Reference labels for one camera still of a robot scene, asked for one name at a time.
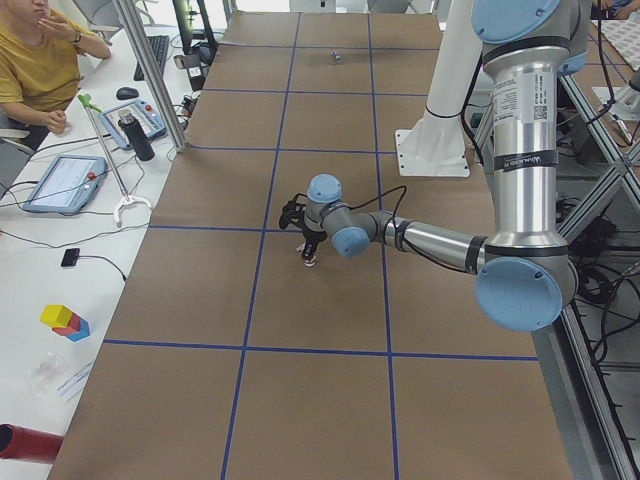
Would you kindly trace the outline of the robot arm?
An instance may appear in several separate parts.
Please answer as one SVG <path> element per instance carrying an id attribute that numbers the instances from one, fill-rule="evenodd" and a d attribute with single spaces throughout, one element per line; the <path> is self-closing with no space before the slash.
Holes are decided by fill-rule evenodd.
<path id="1" fill-rule="evenodd" d="M 307 265 L 329 240 L 346 258 L 379 242 L 472 274 L 482 311 L 515 331 L 552 324 L 577 289 L 568 245 L 556 230 L 557 79 L 578 71 L 587 53 L 587 1 L 452 3 L 424 116 L 397 132 L 401 172 L 466 174 L 460 121 L 476 70 L 493 82 L 492 195 L 495 231 L 471 236 L 342 199 L 340 181 L 315 176 L 305 204 L 290 203 L 282 224 L 298 226 Z"/>

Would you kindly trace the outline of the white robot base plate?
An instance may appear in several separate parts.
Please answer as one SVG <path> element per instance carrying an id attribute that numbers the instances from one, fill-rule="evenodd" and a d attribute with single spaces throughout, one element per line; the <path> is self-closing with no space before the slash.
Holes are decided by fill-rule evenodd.
<path id="1" fill-rule="evenodd" d="M 397 130 L 395 144 L 401 176 L 467 178 L 470 175 L 460 127 L 451 131 Z"/>

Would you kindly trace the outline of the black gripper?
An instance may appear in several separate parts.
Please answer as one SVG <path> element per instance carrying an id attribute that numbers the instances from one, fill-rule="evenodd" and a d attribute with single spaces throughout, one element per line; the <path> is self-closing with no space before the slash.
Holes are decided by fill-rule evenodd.
<path id="1" fill-rule="evenodd" d="M 314 261 L 316 259 L 316 250 L 318 245 L 326 240 L 326 233 L 324 231 L 315 231 L 309 228 L 304 228 L 303 237 L 305 239 L 302 249 L 302 259 L 304 261 Z"/>

